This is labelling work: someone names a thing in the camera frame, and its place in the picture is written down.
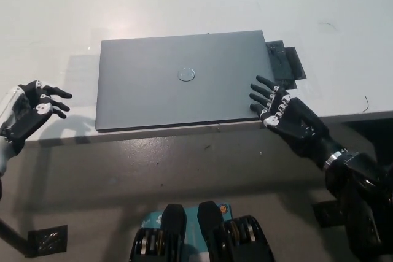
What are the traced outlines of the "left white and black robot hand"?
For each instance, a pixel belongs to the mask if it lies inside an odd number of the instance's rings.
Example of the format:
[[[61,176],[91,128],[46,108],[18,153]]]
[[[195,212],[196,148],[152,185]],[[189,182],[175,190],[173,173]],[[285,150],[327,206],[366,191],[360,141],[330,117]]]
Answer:
[[[66,118],[70,108],[54,100],[58,96],[71,99],[72,94],[40,80],[19,84],[1,100],[1,154],[18,155],[26,140],[55,114]]]

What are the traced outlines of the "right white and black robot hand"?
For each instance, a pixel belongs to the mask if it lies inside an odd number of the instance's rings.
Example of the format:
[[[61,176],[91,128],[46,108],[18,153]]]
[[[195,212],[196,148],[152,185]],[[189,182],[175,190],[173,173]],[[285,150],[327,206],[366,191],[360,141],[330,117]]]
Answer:
[[[325,169],[345,154],[345,148],[331,138],[328,127],[303,101],[260,75],[256,80],[259,84],[251,85],[249,97],[254,102],[250,110],[297,156]]]

